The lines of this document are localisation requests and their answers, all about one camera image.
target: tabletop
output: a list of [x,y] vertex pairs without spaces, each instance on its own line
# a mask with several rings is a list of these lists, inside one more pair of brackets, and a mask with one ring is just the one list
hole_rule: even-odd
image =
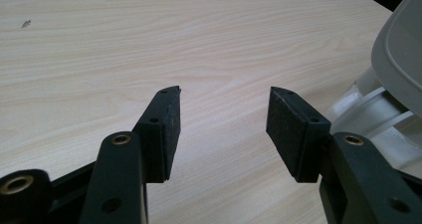
[[170,180],[150,223],[325,223],[265,133],[270,87],[326,109],[370,66],[371,0],[0,0],[0,176],[56,179],[180,86]]

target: light wood surface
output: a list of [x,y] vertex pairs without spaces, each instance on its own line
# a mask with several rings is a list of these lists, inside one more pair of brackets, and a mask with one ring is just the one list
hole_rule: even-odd
[[0,176],[95,160],[178,85],[182,132],[170,180],[148,185],[150,223],[325,223],[318,185],[296,184],[265,133],[269,90],[324,113],[389,15],[371,0],[0,0]]

